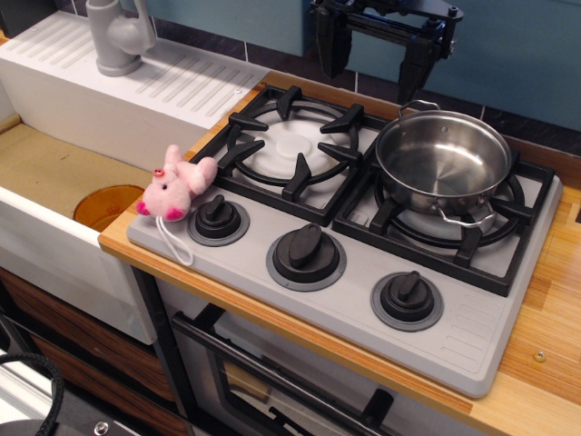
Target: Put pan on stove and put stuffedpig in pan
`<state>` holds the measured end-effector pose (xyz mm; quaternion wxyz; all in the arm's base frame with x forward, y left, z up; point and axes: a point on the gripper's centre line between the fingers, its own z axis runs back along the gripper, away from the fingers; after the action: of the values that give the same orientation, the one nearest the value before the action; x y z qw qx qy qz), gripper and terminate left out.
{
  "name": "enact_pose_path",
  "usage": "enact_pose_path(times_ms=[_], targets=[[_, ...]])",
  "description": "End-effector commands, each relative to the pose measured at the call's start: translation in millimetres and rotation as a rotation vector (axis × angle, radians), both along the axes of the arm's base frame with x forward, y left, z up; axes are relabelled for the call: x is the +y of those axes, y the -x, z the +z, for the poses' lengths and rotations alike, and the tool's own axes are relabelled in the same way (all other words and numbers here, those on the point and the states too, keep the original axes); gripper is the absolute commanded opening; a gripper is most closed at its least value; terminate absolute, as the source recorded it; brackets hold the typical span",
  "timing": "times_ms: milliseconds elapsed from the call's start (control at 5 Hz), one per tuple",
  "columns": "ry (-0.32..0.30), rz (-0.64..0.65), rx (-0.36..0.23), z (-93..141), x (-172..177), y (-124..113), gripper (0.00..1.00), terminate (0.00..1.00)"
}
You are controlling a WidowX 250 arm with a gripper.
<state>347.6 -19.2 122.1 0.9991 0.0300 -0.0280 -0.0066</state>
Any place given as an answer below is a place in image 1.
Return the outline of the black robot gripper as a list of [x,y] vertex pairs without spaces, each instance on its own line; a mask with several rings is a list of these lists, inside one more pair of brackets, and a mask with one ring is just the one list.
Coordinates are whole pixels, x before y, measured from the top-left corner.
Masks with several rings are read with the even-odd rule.
[[[399,68],[398,104],[410,102],[422,89],[438,59],[455,48],[455,27],[464,13],[445,1],[313,1],[317,46],[329,78],[349,63],[352,31],[407,45]],[[424,38],[429,43],[414,41]]]

